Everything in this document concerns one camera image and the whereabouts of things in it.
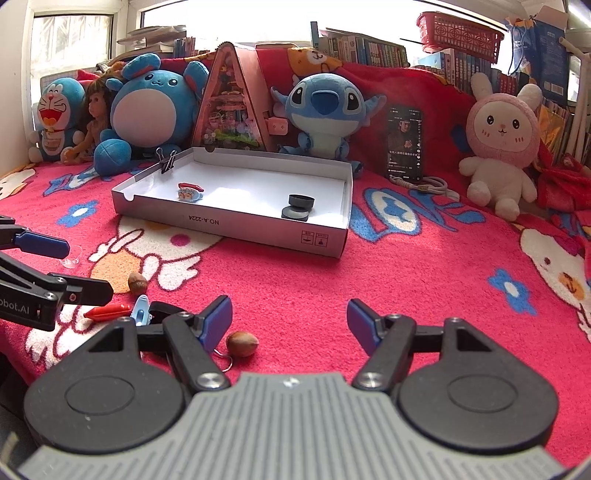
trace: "charging cable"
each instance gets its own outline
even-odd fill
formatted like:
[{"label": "charging cable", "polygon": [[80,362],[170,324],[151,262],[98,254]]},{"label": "charging cable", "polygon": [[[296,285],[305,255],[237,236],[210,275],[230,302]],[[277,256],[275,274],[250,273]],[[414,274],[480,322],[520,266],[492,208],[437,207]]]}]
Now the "charging cable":
[{"label": "charging cable", "polygon": [[418,185],[392,175],[390,175],[390,181],[395,185],[408,190],[418,190],[419,192],[432,193],[433,195],[445,195],[456,202],[459,202],[460,200],[460,195],[457,192],[450,190],[447,182],[439,177],[423,177],[424,183]]}]

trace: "blue plush toy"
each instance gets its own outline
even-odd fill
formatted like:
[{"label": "blue plush toy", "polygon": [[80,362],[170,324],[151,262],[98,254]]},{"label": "blue plush toy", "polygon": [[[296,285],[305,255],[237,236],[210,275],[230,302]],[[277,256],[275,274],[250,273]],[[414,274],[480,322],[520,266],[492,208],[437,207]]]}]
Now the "blue plush toy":
[{"label": "blue plush toy", "polygon": [[[386,103],[384,95],[364,100],[355,85],[334,73],[311,75],[287,96],[274,88],[271,94],[285,108],[285,117],[302,130],[299,147],[282,147],[280,153],[340,161],[349,161],[347,138],[368,126]],[[361,163],[350,163],[355,175],[361,173]]]},{"label": "blue plush toy", "polygon": [[111,176],[135,167],[132,148],[152,155],[160,147],[168,157],[189,134],[199,111],[209,72],[198,61],[190,62],[181,76],[160,70],[160,58],[146,53],[131,60],[121,75],[109,79],[107,88],[117,92],[111,105],[111,129],[100,134],[95,149],[95,170]]},{"label": "blue plush toy", "polygon": [[56,80],[43,91],[37,105],[43,130],[29,135],[31,143],[39,144],[29,149],[29,160],[33,163],[58,161],[66,147],[73,147],[84,139],[84,133],[75,128],[83,99],[84,88],[72,78]]}]

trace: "plush eye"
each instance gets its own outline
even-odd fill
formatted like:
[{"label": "plush eye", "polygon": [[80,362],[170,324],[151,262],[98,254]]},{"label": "plush eye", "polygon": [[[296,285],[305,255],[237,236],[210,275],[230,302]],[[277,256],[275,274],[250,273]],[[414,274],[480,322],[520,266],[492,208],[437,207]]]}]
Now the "plush eye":
[{"label": "plush eye", "polygon": [[301,96],[304,93],[304,89],[302,87],[298,87],[295,92],[291,95],[292,103],[296,105],[301,105]]},{"label": "plush eye", "polygon": [[347,110],[357,110],[359,108],[359,99],[353,92],[347,95]]}]

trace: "smartphone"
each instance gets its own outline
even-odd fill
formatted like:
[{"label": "smartphone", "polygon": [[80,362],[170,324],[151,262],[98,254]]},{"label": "smartphone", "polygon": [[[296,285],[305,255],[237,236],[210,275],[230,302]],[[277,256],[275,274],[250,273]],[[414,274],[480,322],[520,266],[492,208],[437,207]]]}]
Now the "smartphone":
[{"label": "smartphone", "polygon": [[423,113],[402,105],[388,112],[388,177],[423,178]]}]

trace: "blue plush ball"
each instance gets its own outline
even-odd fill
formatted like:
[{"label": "blue plush ball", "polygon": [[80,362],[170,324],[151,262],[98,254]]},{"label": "blue plush ball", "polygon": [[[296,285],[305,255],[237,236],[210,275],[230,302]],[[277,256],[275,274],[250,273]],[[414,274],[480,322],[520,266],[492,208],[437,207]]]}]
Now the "blue plush ball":
[{"label": "blue plush ball", "polygon": [[125,173],[131,167],[131,146],[127,142],[111,138],[95,148],[95,171],[101,177]]}]

